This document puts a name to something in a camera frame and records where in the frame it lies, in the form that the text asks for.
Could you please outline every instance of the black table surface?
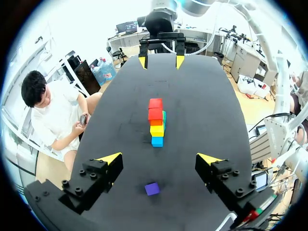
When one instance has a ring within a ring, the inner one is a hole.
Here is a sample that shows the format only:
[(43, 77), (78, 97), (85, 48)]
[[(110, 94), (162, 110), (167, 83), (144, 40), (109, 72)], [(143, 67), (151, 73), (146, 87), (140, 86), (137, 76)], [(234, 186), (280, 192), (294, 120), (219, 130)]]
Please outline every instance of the black table surface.
[[(144, 70), (137, 56), (130, 58), (83, 135), (72, 177), (89, 158), (123, 154), (124, 169), (110, 192), (82, 214), (104, 230), (215, 230), (229, 211), (194, 170), (197, 153), (228, 158), (251, 178), (244, 116), (222, 67), (212, 57), (192, 55), (177, 70), (175, 60), (149, 55)], [(150, 98), (162, 98), (167, 114), (163, 148), (151, 145)], [(144, 186), (152, 182), (160, 193), (147, 196)]]

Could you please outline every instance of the man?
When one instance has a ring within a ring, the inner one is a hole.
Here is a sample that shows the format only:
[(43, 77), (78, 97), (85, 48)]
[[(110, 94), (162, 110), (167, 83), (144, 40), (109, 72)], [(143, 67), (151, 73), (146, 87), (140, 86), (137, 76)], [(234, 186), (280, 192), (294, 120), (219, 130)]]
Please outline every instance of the man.
[[(85, 98), (64, 81), (47, 84), (40, 72), (31, 71), (22, 83), (21, 95), (26, 105), (33, 108), (31, 123), (34, 131), (45, 145), (61, 151), (65, 166), (72, 171), (79, 146), (78, 136), (86, 129), (102, 94), (97, 92)], [(88, 116), (85, 126), (79, 123), (81, 115)]]
[[(300, 73), (298, 77), (294, 74), (291, 75), (295, 84), (299, 87), (298, 92), (295, 94), (291, 94), (290, 96), (290, 111), (295, 115), (298, 115), (300, 111), (304, 108), (306, 103), (308, 102), (308, 71), (303, 71)], [(307, 143), (307, 134), (308, 134), (308, 118), (303, 121), (303, 126), (306, 131), (306, 135), (304, 136), (304, 130), (299, 127), (297, 131), (296, 141), (301, 144), (304, 139), (304, 143)]]

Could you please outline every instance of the white box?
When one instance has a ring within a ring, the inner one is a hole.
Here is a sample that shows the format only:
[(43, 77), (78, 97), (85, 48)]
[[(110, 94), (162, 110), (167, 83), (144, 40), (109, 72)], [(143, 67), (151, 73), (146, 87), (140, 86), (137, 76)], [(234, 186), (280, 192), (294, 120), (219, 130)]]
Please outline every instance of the white box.
[(237, 86), (238, 86), (240, 92), (244, 93), (244, 94), (254, 95), (255, 92), (256, 92), (256, 87), (255, 87), (253, 81), (254, 81), (253, 78), (243, 76), (243, 75), (239, 75), (239, 80), (237, 81)]
[(265, 98), (265, 96), (270, 92), (270, 87), (261, 82), (260, 80), (254, 78), (254, 82), (255, 82), (255, 87), (256, 87), (256, 92), (255, 92), (255, 95), (261, 97), (261, 98)]

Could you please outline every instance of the red block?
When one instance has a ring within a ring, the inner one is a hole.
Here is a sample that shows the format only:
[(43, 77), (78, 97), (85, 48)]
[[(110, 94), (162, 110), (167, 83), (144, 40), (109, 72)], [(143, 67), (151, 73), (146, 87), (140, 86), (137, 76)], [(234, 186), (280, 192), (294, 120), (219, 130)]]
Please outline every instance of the red block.
[(150, 108), (161, 108), (161, 109), (163, 109), (163, 99), (150, 99), (149, 109)]
[(150, 108), (148, 120), (163, 120), (162, 108)]

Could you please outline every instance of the water bottle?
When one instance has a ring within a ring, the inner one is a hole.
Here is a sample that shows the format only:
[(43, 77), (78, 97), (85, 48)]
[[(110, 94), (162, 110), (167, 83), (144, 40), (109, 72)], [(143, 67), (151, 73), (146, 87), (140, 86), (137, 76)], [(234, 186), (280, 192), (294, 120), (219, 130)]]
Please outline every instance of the water bottle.
[(100, 57), (100, 59), (99, 59), (99, 61), (98, 61), (98, 63), (97, 63), (97, 66), (100, 66), (100, 65), (102, 64), (102, 62), (103, 62), (103, 58)]
[(105, 78), (103, 76), (103, 73), (102, 73), (100, 67), (92, 65), (91, 71), (94, 74), (94, 77), (96, 78), (96, 80), (100, 84), (100, 86), (103, 85), (104, 82), (105, 82)]
[(112, 80), (116, 76), (116, 70), (112, 62), (107, 62), (106, 59), (100, 63), (101, 72), (105, 80)]

